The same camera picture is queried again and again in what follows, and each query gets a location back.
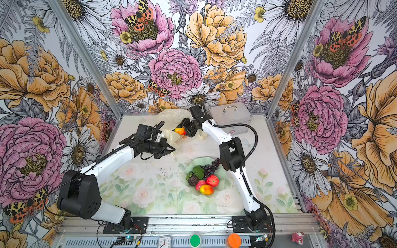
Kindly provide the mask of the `red yellow mango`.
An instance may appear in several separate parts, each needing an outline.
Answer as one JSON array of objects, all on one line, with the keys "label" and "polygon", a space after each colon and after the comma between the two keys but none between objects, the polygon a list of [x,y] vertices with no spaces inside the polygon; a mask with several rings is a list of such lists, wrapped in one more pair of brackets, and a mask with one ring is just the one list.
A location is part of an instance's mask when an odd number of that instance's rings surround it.
[{"label": "red yellow mango", "polygon": [[178,133],[179,135],[186,135],[186,130],[184,127],[181,128],[175,128],[174,132]]},{"label": "red yellow mango", "polygon": [[214,193],[214,188],[210,185],[202,185],[200,187],[200,193],[203,195],[212,195]]}]

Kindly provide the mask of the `translucent plastic bag orange print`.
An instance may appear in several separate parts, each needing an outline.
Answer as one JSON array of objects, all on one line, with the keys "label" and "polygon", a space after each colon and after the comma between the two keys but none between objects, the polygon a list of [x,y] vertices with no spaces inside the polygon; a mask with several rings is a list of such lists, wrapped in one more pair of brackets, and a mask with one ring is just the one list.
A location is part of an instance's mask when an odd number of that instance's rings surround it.
[{"label": "translucent plastic bag orange print", "polygon": [[167,143],[175,148],[175,151],[171,153],[172,156],[177,156],[183,151],[183,146],[187,144],[189,140],[203,140],[207,137],[207,134],[199,130],[193,137],[180,135],[173,130],[182,122],[184,118],[192,120],[192,115],[189,111],[178,108],[178,109],[165,109],[157,115],[157,121],[164,121],[164,125],[160,129],[167,139]]}]

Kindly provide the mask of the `dark brown mangosteen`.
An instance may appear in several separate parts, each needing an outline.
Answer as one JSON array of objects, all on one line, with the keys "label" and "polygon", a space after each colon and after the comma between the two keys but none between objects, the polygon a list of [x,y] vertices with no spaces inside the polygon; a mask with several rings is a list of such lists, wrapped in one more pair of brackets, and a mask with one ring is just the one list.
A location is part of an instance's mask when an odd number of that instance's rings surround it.
[{"label": "dark brown mangosteen", "polygon": [[187,180],[188,184],[192,187],[195,187],[199,181],[200,181],[199,177],[196,176],[195,174],[192,174]]}]

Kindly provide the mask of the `dark purple grape bunch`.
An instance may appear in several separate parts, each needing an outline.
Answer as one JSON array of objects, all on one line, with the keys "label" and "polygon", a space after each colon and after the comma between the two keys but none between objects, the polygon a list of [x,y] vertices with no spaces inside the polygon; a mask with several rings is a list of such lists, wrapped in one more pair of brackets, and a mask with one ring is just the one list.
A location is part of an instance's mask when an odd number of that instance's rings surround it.
[{"label": "dark purple grape bunch", "polygon": [[215,174],[215,171],[220,167],[220,158],[214,160],[211,164],[205,165],[204,169],[204,179]]}]

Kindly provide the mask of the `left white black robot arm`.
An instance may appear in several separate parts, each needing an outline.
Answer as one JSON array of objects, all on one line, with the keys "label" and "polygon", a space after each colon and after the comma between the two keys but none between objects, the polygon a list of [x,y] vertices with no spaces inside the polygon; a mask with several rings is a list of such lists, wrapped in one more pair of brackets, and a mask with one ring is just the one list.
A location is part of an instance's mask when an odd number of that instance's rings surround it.
[{"label": "left white black robot arm", "polygon": [[123,139],[108,154],[81,170],[69,170],[60,185],[57,207],[59,210],[85,220],[95,220],[115,225],[117,231],[126,233],[133,226],[131,212],[102,199],[100,185],[116,170],[144,153],[160,159],[175,148],[167,143],[161,121],[154,127],[140,124],[136,133]]}]

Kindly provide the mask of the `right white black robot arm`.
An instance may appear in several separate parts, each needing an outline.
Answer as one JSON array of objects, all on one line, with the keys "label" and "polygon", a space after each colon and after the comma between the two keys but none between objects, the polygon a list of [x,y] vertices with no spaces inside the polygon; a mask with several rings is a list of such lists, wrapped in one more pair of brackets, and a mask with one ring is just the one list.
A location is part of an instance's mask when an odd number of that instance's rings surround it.
[{"label": "right white black robot arm", "polygon": [[254,134],[254,146],[245,155],[240,138],[232,137],[222,130],[232,125],[217,125],[199,105],[191,107],[189,111],[192,118],[182,120],[174,131],[180,135],[193,137],[197,131],[201,130],[219,144],[220,163],[226,171],[231,172],[238,186],[243,200],[247,225],[252,231],[261,229],[267,221],[272,220],[272,213],[264,203],[256,198],[245,168],[246,160],[253,154],[258,144],[256,130],[247,124],[236,124],[236,126],[250,129]]}]

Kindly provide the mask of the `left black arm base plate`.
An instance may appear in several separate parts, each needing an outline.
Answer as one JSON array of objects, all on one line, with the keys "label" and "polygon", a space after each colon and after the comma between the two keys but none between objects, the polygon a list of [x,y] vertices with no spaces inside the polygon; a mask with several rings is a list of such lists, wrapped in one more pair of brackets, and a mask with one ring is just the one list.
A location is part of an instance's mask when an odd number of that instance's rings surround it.
[{"label": "left black arm base plate", "polygon": [[148,227],[149,217],[131,217],[123,219],[118,224],[106,222],[103,234],[145,234]]}]

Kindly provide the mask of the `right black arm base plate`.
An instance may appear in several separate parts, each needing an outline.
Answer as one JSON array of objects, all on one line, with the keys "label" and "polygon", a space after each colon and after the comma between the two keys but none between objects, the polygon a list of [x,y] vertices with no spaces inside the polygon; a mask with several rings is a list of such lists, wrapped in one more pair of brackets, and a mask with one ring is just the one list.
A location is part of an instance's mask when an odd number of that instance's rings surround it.
[{"label": "right black arm base plate", "polygon": [[234,233],[273,233],[275,229],[270,220],[254,223],[247,216],[232,216],[232,229]]}]

